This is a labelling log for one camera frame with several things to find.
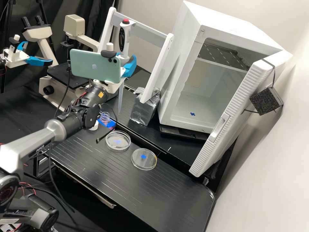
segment label sticker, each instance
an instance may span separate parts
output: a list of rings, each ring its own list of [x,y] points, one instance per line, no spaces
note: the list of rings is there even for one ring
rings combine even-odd
[[[14,224],[18,221],[18,218],[3,218],[0,219],[0,225],[1,224]]]
[[[98,96],[99,96],[99,98],[102,98],[104,96],[104,93],[100,92]]]

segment white wall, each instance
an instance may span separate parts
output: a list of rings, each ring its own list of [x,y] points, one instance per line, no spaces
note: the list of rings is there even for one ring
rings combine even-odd
[[[237,140],[207,232],[309,231],[308,29],[275,85],[282,111],[252,116]]]
[[[119,11],[164,33],[172,32],[182,0],[122,0]],[[190,2],[238,17],[261,28],[293,53],[308,18],[306,0],[190,0]],[[152,71],[160,49],[132,37],[129,53],[137,64]]]
[[[302,57],[309,42],[309,1],[191,0],[247,20]],[[123,0],[120,11],[164,33],[172,31],[181,0]],[[138,65],[151,71],[159,49],[137,38]],[[217,195],[207,232],[309,231],[309,44],[275,88],[278,113],[253,114],[240,134]]]

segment petri dish lid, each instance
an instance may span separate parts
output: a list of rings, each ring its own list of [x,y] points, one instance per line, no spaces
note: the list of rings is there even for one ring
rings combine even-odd
[[[106,144],[113,150],[125,150],[131,145],[130,136],[120,130],[110,132],[105,137]]]
[[[146,148],[136,149],[131,156],[132,163],[141,170],[151,170],[157,165],[156,155]]]

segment black foam block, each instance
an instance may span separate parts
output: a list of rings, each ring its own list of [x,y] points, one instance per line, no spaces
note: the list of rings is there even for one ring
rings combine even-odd
[[[259,115],[271,112],[283,105],[283,101],[274,88],[268,87],[250,97],[250,101]]]

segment black platform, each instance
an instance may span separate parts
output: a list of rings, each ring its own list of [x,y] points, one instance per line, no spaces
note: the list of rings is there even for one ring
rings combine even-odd
[[[68,68],[67,63],[62,63],[57,66],[49,68],[47,70],[47,74],[66,86],[69,78],[69,72],[67,71],[67,68]],[[89,79],[87,78],[71,75],[70,88],[74,90],[78,87],[87,85],[88,82]]]
[[[153,170],[134,167],[131,154],[139,146],[131,143],[128,150],[115,152],[105,140],[96,144],[106,131],[101,125],[95,132],[80,131],[58,144],[52,159],[157,231],[203,232],[213,193],[160,160],[161,154]]]

